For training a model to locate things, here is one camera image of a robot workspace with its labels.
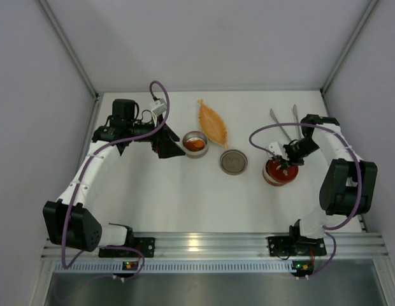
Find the orange fried food piece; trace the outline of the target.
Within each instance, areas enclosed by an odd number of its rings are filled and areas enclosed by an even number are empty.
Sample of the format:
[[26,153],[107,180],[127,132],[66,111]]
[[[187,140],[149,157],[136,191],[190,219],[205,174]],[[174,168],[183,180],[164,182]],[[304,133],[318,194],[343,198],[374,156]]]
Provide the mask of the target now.
[[203,140],[188,140],[183,145],[191,152],[199,152],[205,148],[205,142]]

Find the grey round metal container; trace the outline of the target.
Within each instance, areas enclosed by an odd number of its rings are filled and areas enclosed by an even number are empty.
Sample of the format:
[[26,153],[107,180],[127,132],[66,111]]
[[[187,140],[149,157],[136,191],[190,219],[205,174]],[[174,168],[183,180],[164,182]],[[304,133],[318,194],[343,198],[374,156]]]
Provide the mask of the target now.
[[203,157],[209,148],[207,137],[200,131],[189,131],[183,136],[182,146],[189,158]]

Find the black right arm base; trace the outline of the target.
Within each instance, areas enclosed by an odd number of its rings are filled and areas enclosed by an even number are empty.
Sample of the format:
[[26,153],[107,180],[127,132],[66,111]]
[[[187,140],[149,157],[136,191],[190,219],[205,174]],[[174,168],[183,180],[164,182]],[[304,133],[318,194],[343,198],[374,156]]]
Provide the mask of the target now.
[[271,257],[325,256],[327,254],[323,238],[293,238],[290,236],[268,237],[269,255]]

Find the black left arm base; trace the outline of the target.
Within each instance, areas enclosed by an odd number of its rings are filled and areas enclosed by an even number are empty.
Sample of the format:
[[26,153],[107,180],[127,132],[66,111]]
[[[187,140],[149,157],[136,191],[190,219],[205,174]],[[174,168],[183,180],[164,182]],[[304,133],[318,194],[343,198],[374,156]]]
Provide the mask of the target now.
[[136,249],[145,258],[153,258],[155,252],[154,237],[135,237],[131,246],[104,247],[99,250],[100,258],[138,258],[137,252],[129,251],[128,248]]

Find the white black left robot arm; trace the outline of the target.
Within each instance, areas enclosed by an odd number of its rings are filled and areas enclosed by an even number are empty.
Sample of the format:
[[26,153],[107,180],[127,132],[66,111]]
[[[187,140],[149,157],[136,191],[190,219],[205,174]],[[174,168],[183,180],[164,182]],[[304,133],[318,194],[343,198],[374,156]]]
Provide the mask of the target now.
[[134,247],[132,228],[121,224],[106,224],[92,214],[99,189],[126,147],[132,142],[148,142],[160,159],[184,156],[179,137],[166,124],[167,103],[154,98],[152,120],[143,122],[137,102],[116,99],[112,114],[92,136],[89,151],[56,201],[48,201],[43,216],[51,243],[80,251],[92,252],[108,246]]

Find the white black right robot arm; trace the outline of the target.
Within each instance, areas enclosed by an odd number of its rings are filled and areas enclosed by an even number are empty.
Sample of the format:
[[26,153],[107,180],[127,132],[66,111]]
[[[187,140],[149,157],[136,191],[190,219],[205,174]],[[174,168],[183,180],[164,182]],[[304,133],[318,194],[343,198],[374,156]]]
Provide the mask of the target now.
[[293,248],[316,247],[324,232],[346,226],[355,216],[369,211],[378,168],[358,156],[333,117],[308,114],[299,123],[302,139],[283,145],[281,169],[302,166],[319,150],[328,165],[319,191],[319,206],[289,228]]

